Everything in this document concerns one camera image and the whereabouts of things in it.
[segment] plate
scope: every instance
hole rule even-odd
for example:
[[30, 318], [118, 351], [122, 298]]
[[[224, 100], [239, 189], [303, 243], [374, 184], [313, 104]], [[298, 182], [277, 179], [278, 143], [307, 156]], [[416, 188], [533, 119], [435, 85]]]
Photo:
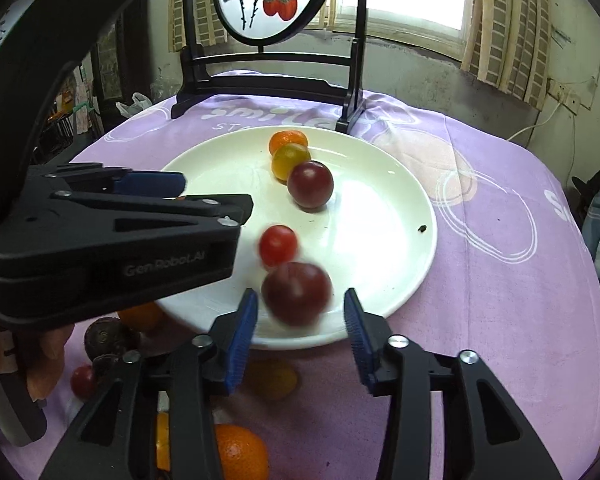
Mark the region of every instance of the plate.
[[334, 179], [333, 195], [323, 210], [298, 208], [270, 169], [269, 139], [283, 129], [262, 126], [224, 134], [164, 168], [186, 176], [184, 194], [248, 193], [254, 203], [240, 234], [233, 275], [163, 298], [159, 303], [170, 316], [208, 332], [216, 316], [237, 308], [245, 288], [259, 293], [266, 271], [256, 245], [274, 224], [287, 225], [298, 235], [297, 260], [316, 263], [331, 277], [331, 303], [311, 327], [282, 325], [260, 301], [252, 344], [271, 350], [345, 338], [342, 299], [350, 286], [367, 312], [389, 316], [422, 283], [438, 240], [433, 207], [411, 172], [372, 144], [331, 130], [298, 128], [309, 140], [312, 158], [326, 164]]

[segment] checkered curtain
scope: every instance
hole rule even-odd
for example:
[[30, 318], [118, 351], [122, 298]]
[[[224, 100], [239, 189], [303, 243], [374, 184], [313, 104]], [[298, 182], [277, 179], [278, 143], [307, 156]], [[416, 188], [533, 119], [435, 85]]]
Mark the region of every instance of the checkered curtain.
[[462, 70], [542, 109], [549, 65], [549, 0], [473, 0]]
[[[169, 0], [169, 51], [178, 52], [187, 44], [182, 15], [182, 0]], [[226, 30], [218, 20], [213, 0], [195, 0], [193, 9], [196, 39], [203, 46], [225, 43]]]

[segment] plastic bag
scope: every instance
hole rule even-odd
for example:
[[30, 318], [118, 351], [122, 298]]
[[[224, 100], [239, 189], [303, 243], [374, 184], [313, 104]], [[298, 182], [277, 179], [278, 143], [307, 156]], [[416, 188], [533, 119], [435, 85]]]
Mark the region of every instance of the plastic bag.
[[142, 95], [140, 92], [134, 92], [133, 94], [134, 103], [131, 106], [127, 106], [124, 103], [116, 103], [116, 108], [120, 112], [120, 115], [127, 119], [135, 114], [139, 114], [142, 110], [146, 110], [153, 103], [147, 96]]

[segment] purple tablecloth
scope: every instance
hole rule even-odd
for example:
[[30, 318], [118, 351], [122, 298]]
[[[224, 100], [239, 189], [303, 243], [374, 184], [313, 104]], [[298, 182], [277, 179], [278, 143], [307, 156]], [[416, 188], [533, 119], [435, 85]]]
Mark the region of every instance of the purple tablecloth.
[[[392, 329], [429, 351], [475, 349], [510, 391], [557, 463], [576, 480], [600, 444], [600, 289], [558, 181], [535, 156], [441, 114], [366, 92], [353, 135], [397, 157], [438, 215], [433, 266]], [[75, 160], [160, 170], [202, 140], [281, 124], [333, 128], [339, 110], [313, 102], [216, 96], [174, 121], [174, 98], [109, 132]], [[86, 360], [80, 324], [49, 399], [45, 437], [3, 449], [38, 478], [77, 409], [68, 377]], [[347, 342], [285, 354], [301, 387], [280, 403], [245, 393], [225, 406], [269, 447], [271, 480], [375, 478], [388, 403], [360, 385]], [[434, 400], [433, 479], [442, 477], [442, 410]]]

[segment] wall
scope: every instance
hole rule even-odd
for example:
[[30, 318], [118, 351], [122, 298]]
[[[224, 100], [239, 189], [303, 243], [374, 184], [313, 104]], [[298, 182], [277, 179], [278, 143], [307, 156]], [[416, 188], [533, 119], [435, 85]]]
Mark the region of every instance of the wall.
[[[181, 79], [177, 54], [167, 46], [168, 0], [150, 0], [150, 39], [154, 75]], [[580, 107], [575, 122], [561, 107], [546, 126], [535, 129], [529, 142], [533, 151], [566, 183], [570, 174], [573, 142], [576, 152], [571, 174], [584, 180], [600, 169], [600, 19], [587, 0], [551, 0], [554, 38], [550, 48], [549, 76], [571, 84], [586, 107]], [[544, 109], [537, 111], [463, 73], [458, 63], [432, 53], [381, 40], [368, 40], [363, 83], [365, 89], [393, 95], [415, 107], [442, 112], [475, 128], [499, 137], [509, 137], [524, 126], [545, 120], [557, 102], [547, 97]], [[299, 34], [281, 43], [279, 50], [347, 54], [346, 36], [322, 31]], [[232, 43], [232, 52], [248, 47]], [[341, 67], [316, 68], [307, 64], [251, 63], [235, 68], [253, 68], [262, 72], [318, 76], [344, 84]], [[227, 67], [215, 67], [216, 71]], [[516, 142], [525, 145], [531, 132]]]

